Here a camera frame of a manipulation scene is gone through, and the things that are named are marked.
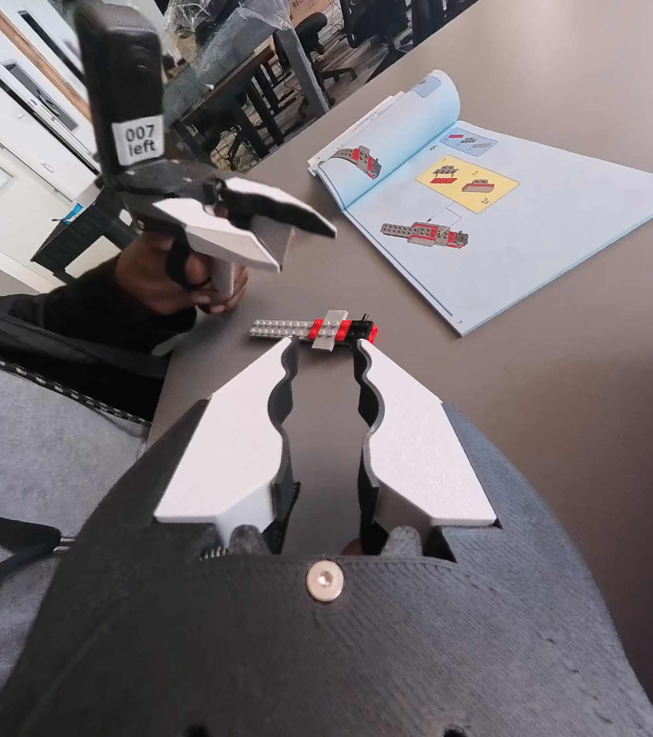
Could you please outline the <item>open instruction booklet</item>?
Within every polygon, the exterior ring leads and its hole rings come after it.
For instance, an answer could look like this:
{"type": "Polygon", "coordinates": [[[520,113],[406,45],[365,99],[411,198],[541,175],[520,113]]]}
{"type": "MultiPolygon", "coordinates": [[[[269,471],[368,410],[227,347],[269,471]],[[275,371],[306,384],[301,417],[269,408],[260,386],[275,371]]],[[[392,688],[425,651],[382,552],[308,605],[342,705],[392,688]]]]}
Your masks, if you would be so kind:
{"type": "Polygon", "coordinates": [[[441,70],[386,98],[309,172],[461,336],[653,218],[653,173],[464,122],[441,70]]]}

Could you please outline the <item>clear plastic wrap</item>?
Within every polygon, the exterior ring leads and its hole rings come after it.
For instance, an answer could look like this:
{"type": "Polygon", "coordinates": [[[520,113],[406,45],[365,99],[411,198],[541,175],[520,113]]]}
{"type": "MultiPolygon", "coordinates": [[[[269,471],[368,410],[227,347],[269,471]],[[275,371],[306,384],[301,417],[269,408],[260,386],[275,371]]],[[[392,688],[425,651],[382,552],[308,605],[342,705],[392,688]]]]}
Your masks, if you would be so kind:
{"type": "Polygon", "coordinates": [[[291,18],[285,1],[170,1],[164,25],[186,62],[219,78],[291,27],[291,18]]]}

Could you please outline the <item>black office chair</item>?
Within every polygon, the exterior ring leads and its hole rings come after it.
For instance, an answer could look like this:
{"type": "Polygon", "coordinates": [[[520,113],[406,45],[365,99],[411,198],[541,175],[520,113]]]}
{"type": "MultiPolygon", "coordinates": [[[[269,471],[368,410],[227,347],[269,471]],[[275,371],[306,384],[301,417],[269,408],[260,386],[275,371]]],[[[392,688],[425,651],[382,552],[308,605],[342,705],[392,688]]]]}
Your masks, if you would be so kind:
{"type": "Polygon", "coordinates": [[[404,1],[340,1],[343,30],[351,49],[363,43],[386,45],[408,29],[404,1]]]}
{"type": "Polygon", "coordinates": [[[339,82],[340,78],[349,76],[351,80],[357,80],[357,72],[352,67],[326,68],[323,61],[326,51],[320,40],[320,33],[326,28],[326,25],[327,17],[323,13],[312,13],[294,28],[323,92],[326,92],[325,81],[327,79],[339,82]]]}

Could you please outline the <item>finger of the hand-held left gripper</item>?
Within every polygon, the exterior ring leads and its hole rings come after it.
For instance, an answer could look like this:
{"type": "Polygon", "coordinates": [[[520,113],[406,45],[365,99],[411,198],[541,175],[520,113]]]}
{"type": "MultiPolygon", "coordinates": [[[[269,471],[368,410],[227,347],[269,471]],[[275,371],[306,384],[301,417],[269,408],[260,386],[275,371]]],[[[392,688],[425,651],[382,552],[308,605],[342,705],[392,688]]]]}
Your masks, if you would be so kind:
{"type": "Polygon", "coordinates": [[[154,202],[154,218],[172,229],[178,243],[196,253],[260,271],[281,270],[280,263],[258,235],[210,214],[198,200],[158,200],[154,202]]]}
{"type": "Polygon", "coordinates": [[[216,262],[258,271],[281,271],[296,230],[334,239],[335,226],[313,207],[282,189],[239,177],[212,177],[214,209],[231,227],[226,243],[212,247],[216,262]]]}

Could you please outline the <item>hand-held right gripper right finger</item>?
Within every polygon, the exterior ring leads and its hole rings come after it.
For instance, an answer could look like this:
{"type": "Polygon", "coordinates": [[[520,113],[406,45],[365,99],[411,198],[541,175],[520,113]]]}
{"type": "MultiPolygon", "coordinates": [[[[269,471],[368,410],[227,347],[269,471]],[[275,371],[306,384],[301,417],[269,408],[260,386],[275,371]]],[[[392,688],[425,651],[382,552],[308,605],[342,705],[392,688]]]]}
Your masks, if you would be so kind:
{"type": "Polygon", "coordinates": [[[408,527],[421,552],[450,554],[438,529],[496,526],[442,400],[366,339],[355,345],[355,379],[368,427],[357,482],[363,553],[379,554],[408,527]]]}

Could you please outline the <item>wooden post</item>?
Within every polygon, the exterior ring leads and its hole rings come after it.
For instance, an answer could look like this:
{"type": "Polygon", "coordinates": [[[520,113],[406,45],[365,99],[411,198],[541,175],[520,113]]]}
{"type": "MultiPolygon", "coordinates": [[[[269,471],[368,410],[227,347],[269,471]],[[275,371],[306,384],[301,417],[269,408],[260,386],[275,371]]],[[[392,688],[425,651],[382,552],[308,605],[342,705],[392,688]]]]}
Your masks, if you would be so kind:
{"type": "Polygon", "coordinates": [[[86,120],[91,120],[88,100],[81,91],[82,82],[71,82],[71,72],[60,70],[63,59],[35,30],[32,30],[32,36],[27,36],[12,16],[0,7],[0,32],[86,120]]]}

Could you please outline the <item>person's left forearm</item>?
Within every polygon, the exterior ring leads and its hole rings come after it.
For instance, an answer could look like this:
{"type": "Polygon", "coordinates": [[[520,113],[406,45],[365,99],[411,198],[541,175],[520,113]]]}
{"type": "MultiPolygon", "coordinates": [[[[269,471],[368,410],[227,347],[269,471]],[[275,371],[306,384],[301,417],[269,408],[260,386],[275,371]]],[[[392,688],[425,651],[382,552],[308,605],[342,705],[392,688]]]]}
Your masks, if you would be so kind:
{"type": "Polygon", "coordinates": [[[160,316],[125,292],[118,261],[110,259],[52,292],[2,297],[0,312],[63,337],[143,354],[193,328],[193,307],[160,316]]]}

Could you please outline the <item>person's grey pants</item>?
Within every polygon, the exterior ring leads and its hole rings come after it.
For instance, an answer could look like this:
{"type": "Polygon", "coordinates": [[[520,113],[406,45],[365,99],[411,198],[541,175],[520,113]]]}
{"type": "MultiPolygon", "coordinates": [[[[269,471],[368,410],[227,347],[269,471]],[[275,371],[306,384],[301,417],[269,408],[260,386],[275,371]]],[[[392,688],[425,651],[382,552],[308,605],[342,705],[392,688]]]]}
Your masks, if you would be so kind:
{"type": "MultiPolygon", "coordinates": [[[[145,449],[149,430],[0,369],[0,517],[78,533],[145,449]]],[[[36,619],[59,556],[0,582],[0,689],[36,619]]]]}

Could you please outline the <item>person's black hoodie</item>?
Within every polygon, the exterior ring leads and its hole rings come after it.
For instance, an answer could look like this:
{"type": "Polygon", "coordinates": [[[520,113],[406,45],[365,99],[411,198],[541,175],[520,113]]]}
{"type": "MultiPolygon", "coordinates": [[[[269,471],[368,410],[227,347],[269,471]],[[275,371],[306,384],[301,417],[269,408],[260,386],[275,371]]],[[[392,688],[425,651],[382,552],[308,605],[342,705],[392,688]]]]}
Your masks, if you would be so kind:
{"type": "Polygon", "coordinates": [[[1,312],[0,357],[150,421],[167,369],[151,354],[63,337],[1,312]]]}

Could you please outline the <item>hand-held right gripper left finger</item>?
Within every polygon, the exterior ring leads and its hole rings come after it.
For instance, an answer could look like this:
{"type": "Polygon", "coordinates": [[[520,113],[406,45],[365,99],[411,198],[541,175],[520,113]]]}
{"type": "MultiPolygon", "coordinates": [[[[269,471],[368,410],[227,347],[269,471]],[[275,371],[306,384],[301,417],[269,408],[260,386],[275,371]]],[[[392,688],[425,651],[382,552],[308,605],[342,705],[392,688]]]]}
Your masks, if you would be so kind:
{"type": "Polygon", "coordinates": [[[298,355],[296,337],[283,337],[210,396],[155,509],[157,522],[211,524],[223,542],[248,525],[273,553],[282,551],[299,493],[283,428],[298,355]]]}

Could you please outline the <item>black side table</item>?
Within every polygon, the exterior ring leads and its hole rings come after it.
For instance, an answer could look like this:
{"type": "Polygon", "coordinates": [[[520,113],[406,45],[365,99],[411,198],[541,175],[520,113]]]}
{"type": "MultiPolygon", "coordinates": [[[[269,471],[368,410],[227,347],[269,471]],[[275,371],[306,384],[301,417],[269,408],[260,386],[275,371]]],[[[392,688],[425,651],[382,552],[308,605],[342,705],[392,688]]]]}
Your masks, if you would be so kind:
{"type": "Polygon", "coordinates": [[[97,188],[93,183],[79,196],[69,213],[56,221],[55,228],[31,257],[65,284],[75,278],[67,267],[101,238],[120,251],[137,237],[132,226],[121,219],[124,204],[116,190],[97,188]]]}

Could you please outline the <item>grey plate with red bricks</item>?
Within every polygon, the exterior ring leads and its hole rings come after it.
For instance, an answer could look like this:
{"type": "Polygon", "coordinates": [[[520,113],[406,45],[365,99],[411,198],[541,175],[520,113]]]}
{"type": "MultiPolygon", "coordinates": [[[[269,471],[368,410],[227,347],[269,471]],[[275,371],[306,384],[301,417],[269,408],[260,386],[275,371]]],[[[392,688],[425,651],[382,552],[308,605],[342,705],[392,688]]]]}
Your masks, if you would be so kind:
{"type": "Polygon", "coordinates": [[[353,349],[360,340],[375,344],[378,334],[379,328],[368,313],[351,319],[344,309],[330,309],[312,320],[256,319],[247,330],[250,338],[294,338],[320,352],[333,352],[337,347],[353,349]]]}

